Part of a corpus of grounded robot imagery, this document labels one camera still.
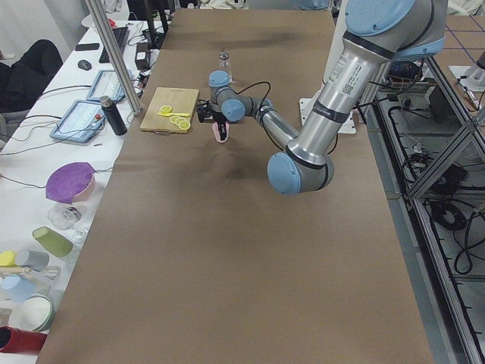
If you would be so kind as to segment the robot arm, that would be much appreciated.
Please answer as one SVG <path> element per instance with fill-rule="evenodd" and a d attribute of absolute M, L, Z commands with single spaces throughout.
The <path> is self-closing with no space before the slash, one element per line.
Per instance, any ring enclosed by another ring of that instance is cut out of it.
<path fill-rule="evenodd" d="M 268 180 L 284 195 L 324 188 L 333 178 L 327 148 L 346 122 L 377 69 L 389 61 L 414 61 L 444 45 L 446 1 L 350 1 L 340 12 L 346 22 L 343 50 L 301 130 L 274 110 L 265 97 L 241 96 L 224 71 L 209 75 L 211 98 L 198 108 L 225 128 L 253 117 L 279 147 L 268 161 Z"/>

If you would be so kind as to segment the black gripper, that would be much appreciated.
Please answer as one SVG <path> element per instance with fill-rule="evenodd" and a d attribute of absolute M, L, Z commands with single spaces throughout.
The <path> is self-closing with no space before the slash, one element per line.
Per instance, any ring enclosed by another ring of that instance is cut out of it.
<path fill-rule="evenodd" d="M 224 114 L 220 112 L 213 113 L 214 123 L 214 136 L 216 140 L 226 140 L 228 136 L 228 124 L 227 118 Z"/>

